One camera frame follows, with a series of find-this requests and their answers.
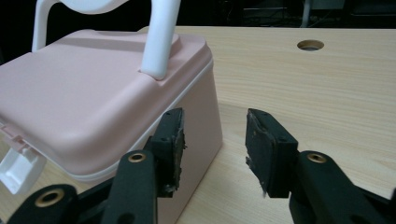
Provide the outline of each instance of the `wooden table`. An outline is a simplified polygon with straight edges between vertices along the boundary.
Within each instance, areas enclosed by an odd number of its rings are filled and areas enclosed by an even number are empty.
[[[331,156],[358,186],[389,198],[396,187],[396,30],[177,27],[213,51],[224,144],[178,223],[292,223],[289,200],[262,197],[245,165],[249,107],[271,113],[299,150]],[[297,44],[319,40],[323,49]],[[50,162],[33,190],[86,186]],[[26,195],[0,185],[7,220]]]

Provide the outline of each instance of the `plastic latch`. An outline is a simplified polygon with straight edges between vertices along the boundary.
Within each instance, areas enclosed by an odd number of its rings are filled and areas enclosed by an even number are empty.
[[[10,148],[0,163],[0,180],[12,194],[26,193],[41,175],[46,161],[31,149],[19,153]]]
[[[6,126],[0,127],[0,130],[5,135],[4,141],[11,146],[0,163],[0,181],[12,194],[25,193],[41,175],[47,159]]]

